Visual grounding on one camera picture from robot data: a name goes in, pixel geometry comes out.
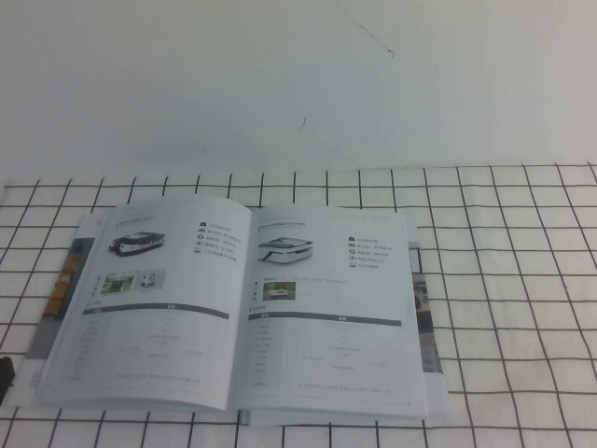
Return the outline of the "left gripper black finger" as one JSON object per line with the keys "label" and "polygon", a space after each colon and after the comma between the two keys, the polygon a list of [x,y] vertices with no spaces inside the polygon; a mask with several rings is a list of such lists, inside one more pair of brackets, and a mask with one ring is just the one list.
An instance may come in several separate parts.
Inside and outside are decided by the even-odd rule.
{"label": "left gripper black finger", "polygon": [[15,367],[11,357],[0,358],[0,404],[3,403],[8,390],[15,379]]}

